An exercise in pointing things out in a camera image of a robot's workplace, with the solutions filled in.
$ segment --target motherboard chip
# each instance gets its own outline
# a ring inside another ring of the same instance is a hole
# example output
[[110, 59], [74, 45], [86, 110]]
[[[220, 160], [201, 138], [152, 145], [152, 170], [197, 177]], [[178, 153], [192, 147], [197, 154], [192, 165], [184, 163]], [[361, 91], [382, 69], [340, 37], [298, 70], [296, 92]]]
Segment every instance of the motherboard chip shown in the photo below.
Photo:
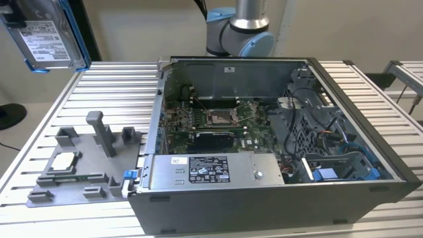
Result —
[[229, 110], [209, 110], [209, 121], [213, 125], [230, 125], [232, 117]]

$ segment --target white wall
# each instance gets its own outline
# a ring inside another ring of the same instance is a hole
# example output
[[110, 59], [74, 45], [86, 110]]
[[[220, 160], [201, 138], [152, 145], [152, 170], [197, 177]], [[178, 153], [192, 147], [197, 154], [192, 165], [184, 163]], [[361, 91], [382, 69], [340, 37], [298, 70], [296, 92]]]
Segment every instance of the white wall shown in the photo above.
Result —
[[[277, 35], [285, 0], [268, 0], [269, 31]], [[152, 61], [205, 53], [205, 21], [192, 0], [84, 0], [104, 60]], [[234, 0], [208, 0], [208, 9]]]
[[390, 60], [421, 60], [421, 9], [423, 0], [294, 0], [274, 54], [352, 60], [364, 72], [380, 72]]

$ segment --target blue latch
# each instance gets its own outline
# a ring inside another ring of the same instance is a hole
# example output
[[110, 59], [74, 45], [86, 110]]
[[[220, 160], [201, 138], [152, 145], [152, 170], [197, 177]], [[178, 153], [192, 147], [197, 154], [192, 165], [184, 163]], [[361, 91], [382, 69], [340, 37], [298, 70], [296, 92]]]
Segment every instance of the blue latch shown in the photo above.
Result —
[[136, 180], [138, 177], [138, 171], [137, 170], [126, 170], [124, 172], [124, 180]]

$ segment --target metal rail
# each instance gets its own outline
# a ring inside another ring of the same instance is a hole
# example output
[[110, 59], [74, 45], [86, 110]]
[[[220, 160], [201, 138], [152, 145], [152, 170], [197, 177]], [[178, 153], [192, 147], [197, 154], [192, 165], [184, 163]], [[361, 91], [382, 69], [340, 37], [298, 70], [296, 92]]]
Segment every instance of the metal rail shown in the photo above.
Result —
[[[322, 61], [322, 67], [382, 135], [404, 162], [423, 180], [423, 129], [376, 88], [353, 65]], [[58, 127], [72, 125], [92, 132], [84, 121], [101, 110], [104, 123], [118, 131], [134, 126], [148, 132], [156, 90], [154, 63], [98, 62], [76, 74], [0, 180], [0, 235], [5, 237], [132, 237], [144, 236], [128, 202], [26, 208], [28, 192], [44, 169]], [[138, 164], [142, 162], [140, 150]], [[294, 228], [189, 236], [192, 238], [385, 238], [423, 236], [423, 187], [400, 202], [377, 206], [352, 225]]]
[[390, 61], [384, 69], [423, 96], [423, 61]]

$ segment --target warning label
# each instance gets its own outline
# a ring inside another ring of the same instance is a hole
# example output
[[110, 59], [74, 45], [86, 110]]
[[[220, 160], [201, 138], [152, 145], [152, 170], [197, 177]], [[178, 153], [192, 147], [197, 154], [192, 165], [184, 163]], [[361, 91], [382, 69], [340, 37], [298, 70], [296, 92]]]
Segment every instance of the warning label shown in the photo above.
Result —
[[25, 21], [20, 35], [36, 61], [70, 60], [53, 21]]
[[230, 182], [226, 157], [189, 157], [189, 182]]

